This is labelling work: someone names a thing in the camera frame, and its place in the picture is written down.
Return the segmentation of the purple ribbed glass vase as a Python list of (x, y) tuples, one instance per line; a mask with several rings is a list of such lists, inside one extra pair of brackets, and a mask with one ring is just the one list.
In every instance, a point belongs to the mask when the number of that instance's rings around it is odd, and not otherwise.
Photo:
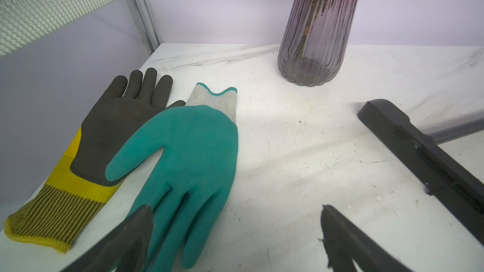
[(278, 55), (281, 74), (320, 86), (338, 74), (358, 0), (294, 0)]

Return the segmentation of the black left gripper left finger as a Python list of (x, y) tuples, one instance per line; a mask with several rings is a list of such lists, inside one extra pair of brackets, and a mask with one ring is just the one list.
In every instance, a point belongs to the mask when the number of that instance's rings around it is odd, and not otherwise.
[(153, 212), (139, 207), (64, 271), (142, 271), (153, 230)]

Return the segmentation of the green rubber work glove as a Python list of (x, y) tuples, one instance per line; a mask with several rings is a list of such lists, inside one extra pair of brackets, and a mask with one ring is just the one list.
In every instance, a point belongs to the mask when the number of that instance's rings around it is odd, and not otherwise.
[(131, 208), (153, 211), (145, 271), (170, 271), (177, 253), (186, 269), (199, 259), (234, 182), (237, 95), (196, 84), (184, 106), (152, 117), (108, 164), (106, 178), (118, 180), (162, 152)]

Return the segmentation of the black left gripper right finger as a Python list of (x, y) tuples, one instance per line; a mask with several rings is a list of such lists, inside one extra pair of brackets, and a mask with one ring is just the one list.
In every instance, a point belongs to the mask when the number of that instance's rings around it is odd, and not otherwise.
[(320, 217), (328, 268), (333, 271), (409, 271), (335, 207), (324, 205)]

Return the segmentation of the black clothes rack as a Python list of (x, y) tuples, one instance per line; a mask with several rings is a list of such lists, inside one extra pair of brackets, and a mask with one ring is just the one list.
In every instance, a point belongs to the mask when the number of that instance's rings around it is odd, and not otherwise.
[(368, 101), (359, 120), (483, 243), (483, 183), (386, 99)]

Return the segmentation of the black and yellow glove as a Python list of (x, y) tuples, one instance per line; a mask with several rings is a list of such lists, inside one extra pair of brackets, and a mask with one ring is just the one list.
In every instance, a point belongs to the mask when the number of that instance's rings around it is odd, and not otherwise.
[(142, 125), (169, 107), (172, 86), (173, 78), (159, 78), (154, 68), (115, 77), (37, 195), (6, 218), (6, 237), (68, 252), (122, 183), (105, 177), (107, 165)]

